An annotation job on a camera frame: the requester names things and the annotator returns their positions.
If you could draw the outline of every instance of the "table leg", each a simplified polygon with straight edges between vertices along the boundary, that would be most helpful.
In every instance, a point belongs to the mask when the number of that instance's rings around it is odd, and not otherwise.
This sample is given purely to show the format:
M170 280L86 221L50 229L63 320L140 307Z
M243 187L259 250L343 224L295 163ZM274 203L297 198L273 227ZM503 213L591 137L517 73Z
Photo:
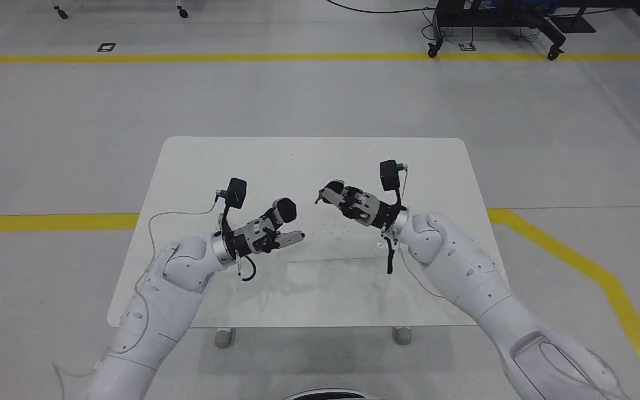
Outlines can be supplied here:
M396 326L392 332L393 341L400 346L411 343L411 328L408 326Z
M220 328L216 330L215 345L219 349L227 349L233 344L236 336L235 328Z

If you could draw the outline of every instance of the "table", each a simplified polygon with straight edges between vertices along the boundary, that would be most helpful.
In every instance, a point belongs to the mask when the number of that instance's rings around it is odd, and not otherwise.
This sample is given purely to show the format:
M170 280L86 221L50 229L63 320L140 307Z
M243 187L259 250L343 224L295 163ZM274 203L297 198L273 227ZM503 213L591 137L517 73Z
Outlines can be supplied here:
M133 285L151 257L147 224L163 211L202 212L231 177L248 182L242 210L231 210L231 227L261 215L279 197L298 206L298 219L281 231L302 229L306 238L289 248L254 256L253 281L241 282L234 267L218 273L206 289L192 327L355 327L474 325L444 299L427 293L396 255L386 274L386 247L379 231L344 218L327 204L314 205L332 179L395 200L379 179L379 162L409 164L404 204L414 212L439 212L470 235L506 274L464 143L424 138L193 138L168 139L140 213L108 313L119 317ZM217 229L218 206L204 216L167 215L153 221L158 248ZM407 267L431 285L406 254Z

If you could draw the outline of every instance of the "yellow tape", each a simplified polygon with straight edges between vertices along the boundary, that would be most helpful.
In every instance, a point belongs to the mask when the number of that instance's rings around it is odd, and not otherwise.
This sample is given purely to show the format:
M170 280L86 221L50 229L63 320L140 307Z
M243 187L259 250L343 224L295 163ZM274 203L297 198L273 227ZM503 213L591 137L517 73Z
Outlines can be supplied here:
M431 59L425 53L303 53L303 54L94 54L0 56L0 64L142 64L142 63L253 63L253 62L538 62L546 54L441 53ZM640 62L640 53L562 54L555 62Z
M492 224L506 225L559 260L597 282L604 291L631 346L640 358L640 316L618 278L605 268L505 209L489 209Z
M487 210L492 224L506 225L524 238L597 282L640 357L640 317L618 278L564 243L506 209ZM138 214L69 214L0 216L0 232L132 230Z
M138 214L3 215L0 232L120 231L137 221Z

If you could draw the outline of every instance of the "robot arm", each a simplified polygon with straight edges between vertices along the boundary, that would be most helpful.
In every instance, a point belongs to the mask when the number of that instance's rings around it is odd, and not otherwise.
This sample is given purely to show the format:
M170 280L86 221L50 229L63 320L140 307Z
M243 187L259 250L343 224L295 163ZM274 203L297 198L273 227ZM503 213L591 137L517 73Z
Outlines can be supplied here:
M246 189L244 181L234 179L227 191L220 192L227 199L221 230L206 238L171 243L140 279L116 337L81 399L144 398L156 371L189 329L214 274L249 254L268 253L304 238L300 231L278 231L296 218L296 206L287 198L276 200L261 217L232 231L226 214L230 207L242 206ZM255 270L243 280L254 275Z
M396 204L389 205L342 181L330 182L318 199L337 206L347 218L381 229L388 243L407 245L434 287L489 337L521 398L627 399L611 368L533 315L513 295L491 258L444 216L413 214L400 204L399 195Z

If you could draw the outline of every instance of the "floor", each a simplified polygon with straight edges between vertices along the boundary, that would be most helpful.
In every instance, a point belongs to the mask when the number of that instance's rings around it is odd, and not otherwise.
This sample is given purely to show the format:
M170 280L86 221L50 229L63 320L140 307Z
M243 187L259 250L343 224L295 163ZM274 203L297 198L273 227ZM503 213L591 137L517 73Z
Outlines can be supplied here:
M322 0L0 0L0 57L117 54L424 53L420 13L364 15ZM416 0L345 0L368 9ZM640 18L593 15L565 51L640 53ZM442 50L458 54L470 31ZM549 42L476 29L477 54L546 54ZM637 62L0 62L0 214L135 213L162 143L191 136L458 137L488 208L509 208L622 282L640 310ZM640 359L601 288L505 226L495 235L514 292L602 355L631 398ZM0 387L56 399L56 360L90 369L130 231L0 234ZM348 386L388 399L513 399L477 327L240 330L229 350L189 331L148 399L279 399ZM86 384L65 379L67 398Z

